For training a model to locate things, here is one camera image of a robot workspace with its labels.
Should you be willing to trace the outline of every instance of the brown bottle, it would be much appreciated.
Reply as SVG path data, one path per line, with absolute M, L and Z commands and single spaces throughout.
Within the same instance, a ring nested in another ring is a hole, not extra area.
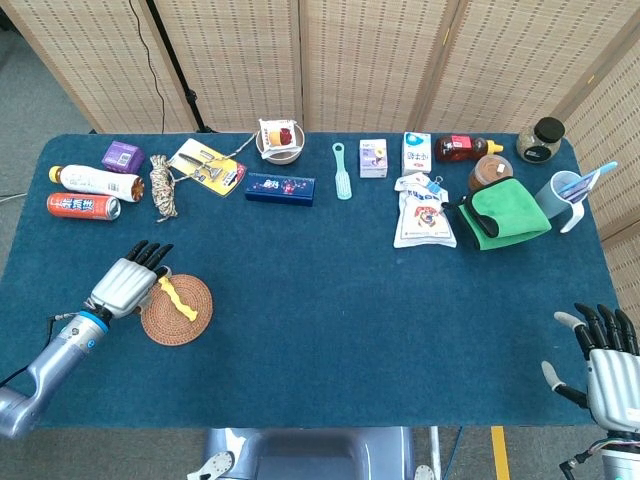
M 471 138 L 469 135 L 448 135 L 436 141 L 435 156 L 438 162 L 480 160 L 485 155 L 501 152 L 502 145 L 493 140 Z

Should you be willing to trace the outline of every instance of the gray floor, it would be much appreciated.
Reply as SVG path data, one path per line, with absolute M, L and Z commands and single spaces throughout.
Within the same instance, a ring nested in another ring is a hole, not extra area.
M 0 195 L 28 189 L 49 139 L 91 128 L 24 40 L 9 32 L 0 32 L 0 112 Z M 0 204 L 0 273 L 22 205 L 22 199 Z M 442 429 L 443 465 L 456 433 Z M 511 478 L 560 479 L 557 465 L 602 436 L 596 427 L 508 428 Z M 428 463 L 424 430 L 417 430 L 415 440 L 418 460 Z M 201 430 L 38 430 L 19 441 L 0 439 L 0 479 L 184 479 L 199 468 L 203 441 Z M 576 471 L 579 480 L 602 478 L 599 459 L 587 465 Z M 465 429 L 449 478 L 496 478 L 488 428 Z

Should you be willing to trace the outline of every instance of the small box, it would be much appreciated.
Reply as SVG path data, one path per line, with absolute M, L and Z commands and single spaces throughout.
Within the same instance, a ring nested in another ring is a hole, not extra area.
M 360 178 L 386 178 L 387 141 L 360 140 Z
M 315 178 L 285 177 L 265 173 L 249 173 L 244 196 L 257 202 L 313 205 Z
M 402 141 L 402 176 L 431 172 L 431 135 L 405 132 Z
M 122 142 L 111 142 L 104 154 L 102 164 L 107 170 L 118 173 L 138 173 L 144 161 L 144 152 L 140 147 L 134 147 Z

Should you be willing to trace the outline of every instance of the green towel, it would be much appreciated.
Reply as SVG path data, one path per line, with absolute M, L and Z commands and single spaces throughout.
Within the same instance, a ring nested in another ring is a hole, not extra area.
M 480 250 L 524 242 L 551 230 L 533 196 L 513 177 L 477 190 L 458 208 Z

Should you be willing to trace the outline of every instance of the red can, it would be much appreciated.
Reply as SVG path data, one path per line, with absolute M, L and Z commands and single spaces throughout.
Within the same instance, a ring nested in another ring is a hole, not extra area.
M 120 202 L 109 195 L 86 193 L 52 193 L 47 210 L 56 217 L 115 220 L 120 215 Z

